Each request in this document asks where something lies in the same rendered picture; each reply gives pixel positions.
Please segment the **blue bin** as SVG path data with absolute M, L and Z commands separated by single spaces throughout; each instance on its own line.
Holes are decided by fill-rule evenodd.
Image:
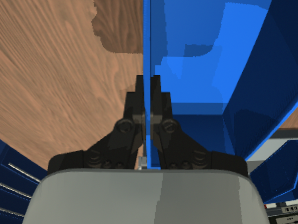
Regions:
M 182 131 L 247 161 L 298 107 L 298 0 L 143 0 L 147 168 L 151 77 Z
M 297 200 L 298 140 L 284 143 L 250 177 L 264 204 Z

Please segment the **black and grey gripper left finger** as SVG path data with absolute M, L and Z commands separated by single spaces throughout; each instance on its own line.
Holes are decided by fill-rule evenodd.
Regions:
M 137 75 L 135 95 L 126 93 L 123 118 L 115 123 L 113 131 L 85 151 L 53 156 L 48 163 L 47 176 L 69 168 L 135 169 L 143 140 L 146 140 L 143 75 Z

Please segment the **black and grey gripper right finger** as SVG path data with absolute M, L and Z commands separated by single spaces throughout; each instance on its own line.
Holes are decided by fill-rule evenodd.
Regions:
M 228 170 L 248 177 L 247 162 L 242 157 L 208 151 L 182 131 L 173 119 L 170 92 L 161 92 L 160 75 L 151 77 L 150 140 L 158 149 L 161 169 Z

